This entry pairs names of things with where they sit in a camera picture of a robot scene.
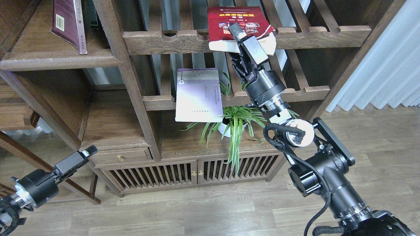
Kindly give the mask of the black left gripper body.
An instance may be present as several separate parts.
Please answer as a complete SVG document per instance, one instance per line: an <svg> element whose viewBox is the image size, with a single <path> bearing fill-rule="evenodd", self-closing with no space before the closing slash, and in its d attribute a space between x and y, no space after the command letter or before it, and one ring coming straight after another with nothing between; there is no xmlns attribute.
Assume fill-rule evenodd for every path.
<svg viewBox="0 0 420 236"><path fill-rule="evenodd" d="M39 208L59 192L58 184L64 181L63 174L54 170L50 173L37 169L18 179L12 176L16 193L12 194L12 204L19 208Z"/></svg>

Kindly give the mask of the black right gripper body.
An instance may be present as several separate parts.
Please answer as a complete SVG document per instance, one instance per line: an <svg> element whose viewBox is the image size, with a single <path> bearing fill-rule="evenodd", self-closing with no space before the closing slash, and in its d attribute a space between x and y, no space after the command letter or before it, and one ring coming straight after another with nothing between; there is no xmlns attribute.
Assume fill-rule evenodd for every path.
<svg viewBox="0 0 420 236"><path fill-rule="evenodd" d="M290 106L282 100L285 85L274 70L266 71L262 66L251 68L247 55L230 53L232 68L236 71L252 104L262 113L280 113Z"/></svg>

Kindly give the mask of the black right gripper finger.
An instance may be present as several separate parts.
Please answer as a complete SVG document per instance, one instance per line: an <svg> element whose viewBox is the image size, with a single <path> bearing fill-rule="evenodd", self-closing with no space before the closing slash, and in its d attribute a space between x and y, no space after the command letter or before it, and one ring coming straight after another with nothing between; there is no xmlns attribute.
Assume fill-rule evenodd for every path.
<svg viewBox="0 0 420 236"><path fill-rule="evenodd" d="M229 26L228 30L237 42L241 65L245 69L259 69L267 63L269 57L255 36L248 36L237 23Z"/></svg>

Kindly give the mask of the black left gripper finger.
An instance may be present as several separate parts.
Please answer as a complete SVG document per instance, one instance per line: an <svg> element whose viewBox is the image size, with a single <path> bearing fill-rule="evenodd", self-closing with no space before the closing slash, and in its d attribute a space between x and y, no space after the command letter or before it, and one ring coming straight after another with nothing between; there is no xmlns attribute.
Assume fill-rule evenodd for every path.
<svg viewBox="0 0 420 236"><path fill-rule="evenodd" d="M76 151L65 159L61 160L54 166L54 180L65 181L72 176L80 167L89 162L88 158L96 154L98 149L96 146L89 146L84 151Z"/></svg>

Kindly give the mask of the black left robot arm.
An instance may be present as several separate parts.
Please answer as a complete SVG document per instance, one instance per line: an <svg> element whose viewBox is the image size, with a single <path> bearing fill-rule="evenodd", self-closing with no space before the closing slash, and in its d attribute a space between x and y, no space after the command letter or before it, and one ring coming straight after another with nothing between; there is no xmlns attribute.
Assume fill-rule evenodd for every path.
<svg viewBox="0 0 420 236"><path fill-rule="evenodd" d="M1 235L8 236L19 225L24 225L26 219L19 216L22 209L33 211L55 197L59 192L58 184L88 163L88 158L97 152L96 146L92 145L61 160L52 172L37 169L21 179L11 177L16 192L1 198Z"/></svg>

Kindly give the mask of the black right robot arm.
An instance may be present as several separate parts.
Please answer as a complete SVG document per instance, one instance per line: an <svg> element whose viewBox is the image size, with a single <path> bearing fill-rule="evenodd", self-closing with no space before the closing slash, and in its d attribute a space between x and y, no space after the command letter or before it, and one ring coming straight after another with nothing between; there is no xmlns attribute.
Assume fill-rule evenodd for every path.
<svg viewBox="0 0 420 236"><path fill-rule="evenodd" d="M282 100L285 85L273 70L266 71L268 56L255 36L248 36L237 23L229 26L239 53L230 53L233 68L246 84L252 106L269 120L266 140L281 151L290 163L288 173L294 186L306 197L317 194L324 207L307 223L311 224L329 208L337 227L317 226L312 234L340 233L343 236L413 236L409 227L387 210L372 210L345 178L354 157L326 123L293 119L288 103Z"/></svg>

